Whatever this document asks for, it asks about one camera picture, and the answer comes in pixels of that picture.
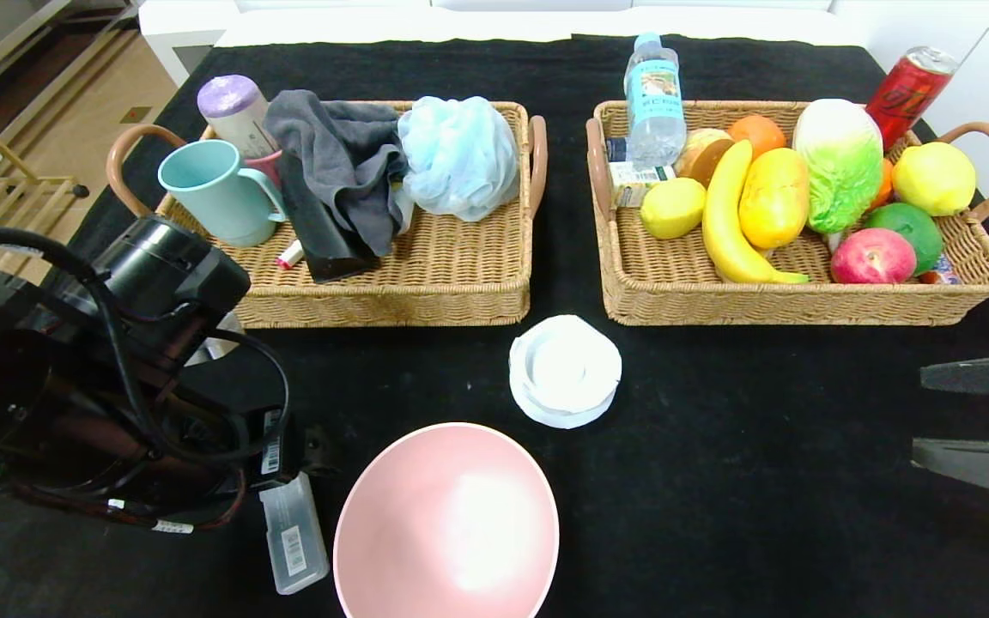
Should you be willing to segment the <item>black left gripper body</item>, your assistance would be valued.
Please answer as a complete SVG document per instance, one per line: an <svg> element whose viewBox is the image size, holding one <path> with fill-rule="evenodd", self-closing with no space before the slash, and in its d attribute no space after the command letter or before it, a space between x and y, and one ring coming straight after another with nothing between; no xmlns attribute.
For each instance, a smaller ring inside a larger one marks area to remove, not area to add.
<svg viewBox="0 0 989 618"><path fill-rule="evenodd" d="M247 437L252 445L262 442L262 438L279 425L279 407L252 409L245 415ZM245 475L250 488L282 488L294 480L294 459L287 446L292 422L287 421L270 442L252 454L245 462Z"/></svg>

